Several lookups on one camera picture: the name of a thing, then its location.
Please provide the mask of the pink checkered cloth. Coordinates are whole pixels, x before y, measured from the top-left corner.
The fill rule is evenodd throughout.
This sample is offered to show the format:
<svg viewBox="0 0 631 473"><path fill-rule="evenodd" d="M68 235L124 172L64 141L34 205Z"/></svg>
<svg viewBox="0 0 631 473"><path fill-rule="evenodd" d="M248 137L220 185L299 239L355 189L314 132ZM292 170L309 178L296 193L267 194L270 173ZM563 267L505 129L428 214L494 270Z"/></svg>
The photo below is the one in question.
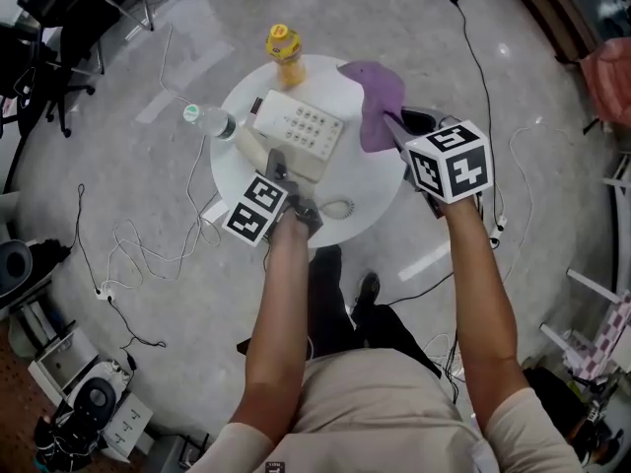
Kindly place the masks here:
<svg viewBox="0 0 631 473"><path fill-rule="evenodd" d="M615 370L631 371L631 292L607 313L599 333L586 344L579 377L594 380Z"/></svg>

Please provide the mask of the person's left forearm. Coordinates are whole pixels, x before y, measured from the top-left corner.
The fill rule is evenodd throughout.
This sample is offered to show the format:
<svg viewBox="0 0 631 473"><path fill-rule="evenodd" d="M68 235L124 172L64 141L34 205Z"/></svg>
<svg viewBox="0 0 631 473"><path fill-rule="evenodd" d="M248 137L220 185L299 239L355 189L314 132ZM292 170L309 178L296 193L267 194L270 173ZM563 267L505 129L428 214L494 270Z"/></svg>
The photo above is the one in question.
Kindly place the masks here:
<svg viewBox="0 0 631 473"><path fill-rule="evenodd" d="M274 444L298 408L308 346L309 231L289 209L272 234L263 293L245 361L245 389L231 421Z"/></svg>

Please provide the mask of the black office chair on wheels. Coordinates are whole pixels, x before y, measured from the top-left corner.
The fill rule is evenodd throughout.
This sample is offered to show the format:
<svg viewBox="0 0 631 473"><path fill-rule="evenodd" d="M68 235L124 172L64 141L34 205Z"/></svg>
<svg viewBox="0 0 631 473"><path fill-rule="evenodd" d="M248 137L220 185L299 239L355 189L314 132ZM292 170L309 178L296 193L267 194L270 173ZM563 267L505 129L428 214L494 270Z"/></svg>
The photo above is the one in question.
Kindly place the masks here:
<svg viewBox="0 0 631 473"><path fill-rule="evenodd" d="M91 96L96 91L91 84L73 85L71 80L80 71L79 63L98 47L93 34L70 25L61 29L59 51L54 52L44 44L43 30L0 24L0 106L7 100L18 102L15 116L0 115L0 136L4 125L14 121L27 136L44 116L47 121L58 118L61 133L70 137L67 96L80 92Z"/></svg>

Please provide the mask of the white plastic drawer unit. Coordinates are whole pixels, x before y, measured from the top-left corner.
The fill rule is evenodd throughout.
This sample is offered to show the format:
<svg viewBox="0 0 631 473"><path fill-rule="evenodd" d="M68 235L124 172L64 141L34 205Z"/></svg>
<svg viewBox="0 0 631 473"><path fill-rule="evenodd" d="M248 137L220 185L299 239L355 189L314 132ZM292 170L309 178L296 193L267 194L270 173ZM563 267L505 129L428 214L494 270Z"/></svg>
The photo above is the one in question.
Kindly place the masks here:
<svg viewBox="0 0 631 473"><path fill-rule="evenodd" d="M134 393L127 392L104 430L106 447L101 453L110 459L128 463L129 454L141 439L153 414Z"/></svg>

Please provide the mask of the person's beige shirt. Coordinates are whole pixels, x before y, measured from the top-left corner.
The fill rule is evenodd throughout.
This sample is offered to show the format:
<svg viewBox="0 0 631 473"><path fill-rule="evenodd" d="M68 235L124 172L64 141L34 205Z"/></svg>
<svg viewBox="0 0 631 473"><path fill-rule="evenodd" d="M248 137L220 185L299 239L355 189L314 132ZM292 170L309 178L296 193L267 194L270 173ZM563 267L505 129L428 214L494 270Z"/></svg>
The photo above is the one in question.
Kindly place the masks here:
<svg viewBox="0 0 631 473"><path fill-rule="evenodd" d="M479 431L438 379L387 349L310 361L293 429L278 444L228 424L189 473L583 473L534 391Z"/></svg>

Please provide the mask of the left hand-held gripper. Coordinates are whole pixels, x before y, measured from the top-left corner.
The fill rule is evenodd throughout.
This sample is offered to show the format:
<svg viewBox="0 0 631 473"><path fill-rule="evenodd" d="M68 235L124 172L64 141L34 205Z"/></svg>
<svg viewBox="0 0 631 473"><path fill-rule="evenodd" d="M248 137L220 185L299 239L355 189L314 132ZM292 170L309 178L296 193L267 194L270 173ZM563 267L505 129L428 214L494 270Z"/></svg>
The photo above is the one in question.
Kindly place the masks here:
<svg viewBox="0 0 631 473"><path fill-rule="evenodd" d="M285 155L273 148L268 153L265 176L252 176L222 228L248 245L258 246L270 237L288 209L293 209L308 227L309 237L323 225L315 201L300 193L299 185L289 175Z"/></svg>

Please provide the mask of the white telephone base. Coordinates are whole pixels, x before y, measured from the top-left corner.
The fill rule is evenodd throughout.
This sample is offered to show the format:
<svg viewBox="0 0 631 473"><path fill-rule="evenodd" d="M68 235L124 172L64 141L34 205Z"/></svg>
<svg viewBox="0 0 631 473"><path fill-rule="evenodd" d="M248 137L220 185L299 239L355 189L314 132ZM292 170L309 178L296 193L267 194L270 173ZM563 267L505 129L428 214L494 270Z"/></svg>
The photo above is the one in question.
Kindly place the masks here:
<svg viewBox="0 0 631 473"><path fill-rule="evenodd" d="M318 108L270 90L252 127L285 156L287 168L319 182L344 130L344 122Z"/></svg>

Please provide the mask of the clear water bottle green cap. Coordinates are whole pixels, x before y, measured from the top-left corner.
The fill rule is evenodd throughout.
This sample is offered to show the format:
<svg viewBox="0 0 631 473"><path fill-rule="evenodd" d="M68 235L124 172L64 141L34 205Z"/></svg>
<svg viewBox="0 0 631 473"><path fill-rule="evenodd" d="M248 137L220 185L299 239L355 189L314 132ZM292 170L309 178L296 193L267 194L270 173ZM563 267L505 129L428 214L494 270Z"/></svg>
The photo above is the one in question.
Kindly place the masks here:
<svg viewBox="0 0 631 473"><path fill-rule="evenodd" d="M219 141L229 141L237 129L234 117L216 106L191 103L184 108L182 115L186 122L197 127L205 136Z"/></svg>

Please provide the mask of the person's black trousers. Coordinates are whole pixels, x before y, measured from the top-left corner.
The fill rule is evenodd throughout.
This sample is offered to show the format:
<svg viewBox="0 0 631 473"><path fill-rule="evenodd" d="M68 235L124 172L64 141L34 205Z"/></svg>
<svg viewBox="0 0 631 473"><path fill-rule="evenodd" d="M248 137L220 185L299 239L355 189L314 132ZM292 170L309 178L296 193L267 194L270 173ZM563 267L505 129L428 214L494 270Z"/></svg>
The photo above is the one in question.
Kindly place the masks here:
<svg viewBox="0 0 631 473"><path fill-rule="evenodd" d="M397 313L386 304L346 309L341 249L309 256L308 346L303 381L339 385L409 384L440 375Z"/></svg>

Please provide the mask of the person's black shoe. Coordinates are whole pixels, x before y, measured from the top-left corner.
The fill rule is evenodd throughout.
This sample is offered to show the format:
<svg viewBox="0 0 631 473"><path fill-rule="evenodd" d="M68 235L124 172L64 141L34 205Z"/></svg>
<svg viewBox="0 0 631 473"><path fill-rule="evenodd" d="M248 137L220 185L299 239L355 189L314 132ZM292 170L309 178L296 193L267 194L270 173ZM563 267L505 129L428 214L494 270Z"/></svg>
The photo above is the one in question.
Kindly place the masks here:
<svg viewBox="0 0 631 473"><path fill-rule="evenodd" d="M370 307L376 303L381 290L379 275L368 272L360 281L359 291L355 299L355 307Z"/></svg>

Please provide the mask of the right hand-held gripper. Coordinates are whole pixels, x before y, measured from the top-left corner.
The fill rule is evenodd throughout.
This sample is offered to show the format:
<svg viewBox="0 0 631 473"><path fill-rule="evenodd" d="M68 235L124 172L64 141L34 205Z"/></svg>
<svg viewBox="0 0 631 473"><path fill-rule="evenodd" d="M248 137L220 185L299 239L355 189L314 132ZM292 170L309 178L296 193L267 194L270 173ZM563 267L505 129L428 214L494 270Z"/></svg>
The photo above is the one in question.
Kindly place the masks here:
<svg viewBox="0 0 631 473"><path fill-rule="evenodd" d="M470 120L458 122L427 107L403 107L401 120L384 114L393 144L399 153L405 150L418 188L453 204L494 185L490 141Z"/></svg>

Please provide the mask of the grey round bin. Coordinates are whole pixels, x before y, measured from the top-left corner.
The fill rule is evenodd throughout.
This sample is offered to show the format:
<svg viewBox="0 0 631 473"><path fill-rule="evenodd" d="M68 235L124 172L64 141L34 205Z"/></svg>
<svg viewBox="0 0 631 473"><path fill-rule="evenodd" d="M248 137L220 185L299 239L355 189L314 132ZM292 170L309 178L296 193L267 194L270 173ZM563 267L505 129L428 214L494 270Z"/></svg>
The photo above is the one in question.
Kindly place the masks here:
<svg viewBox="0 0 631 473"><path fill-rule="evenodd" d="M30 277L33 257L29 247L18 239L0 244L0 298L17 290Z"/></svg>

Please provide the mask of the person's right forearm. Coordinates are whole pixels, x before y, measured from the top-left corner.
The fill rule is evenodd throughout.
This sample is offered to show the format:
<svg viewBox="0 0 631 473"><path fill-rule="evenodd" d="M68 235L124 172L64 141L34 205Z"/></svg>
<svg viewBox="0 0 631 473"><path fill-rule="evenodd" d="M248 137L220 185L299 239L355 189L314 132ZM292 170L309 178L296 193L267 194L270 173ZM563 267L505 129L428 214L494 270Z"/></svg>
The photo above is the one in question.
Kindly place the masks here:
<svg viewBox="0 0 631 473"><path fill-rule="evenodd" d="M479 427L527 387L517 359L517 324L487 232L470 198L442 206L456 291L456 336Z"/></svg>

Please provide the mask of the white metal rack frame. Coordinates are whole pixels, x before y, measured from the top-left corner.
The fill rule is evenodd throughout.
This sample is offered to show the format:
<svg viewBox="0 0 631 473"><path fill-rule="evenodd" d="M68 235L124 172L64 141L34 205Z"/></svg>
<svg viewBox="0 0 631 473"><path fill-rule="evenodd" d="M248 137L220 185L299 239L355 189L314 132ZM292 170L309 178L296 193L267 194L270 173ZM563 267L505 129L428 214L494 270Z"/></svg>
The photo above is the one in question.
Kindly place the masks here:
<svg viewBox="0 0 631 473"><path fill-rule="evenodd" d="M614 292L610 291L596 281L586 277L585 275L579 273L578 271L568 268L566 271L566 275L579 284L587 287L591 291L596 292L601 297L605 298L609 303L614 305L619 305L622 303L622 298L620 298ZM539 326L539 330L557 347L561 349L561 351L564 353L571 364L578 365L582 361L583 358L581 357L581 355L563 337L557 334L547 324L541 323Z"/></svg>

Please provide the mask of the purple cloth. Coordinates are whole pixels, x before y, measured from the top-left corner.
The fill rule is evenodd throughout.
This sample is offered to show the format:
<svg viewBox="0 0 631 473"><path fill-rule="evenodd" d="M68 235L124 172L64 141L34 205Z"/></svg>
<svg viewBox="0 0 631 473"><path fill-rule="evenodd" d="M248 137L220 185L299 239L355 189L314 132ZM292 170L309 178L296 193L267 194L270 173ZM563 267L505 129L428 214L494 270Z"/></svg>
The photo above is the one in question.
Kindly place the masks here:
<svg viewBox="0 0 631 473"><path fill-rule="evenodd" d="M351 61L338 67L341 75L363 90L360 144L364 152L377 153L396 147L386 120L400 124L405 95L402 79L377 61Z"/></svg>

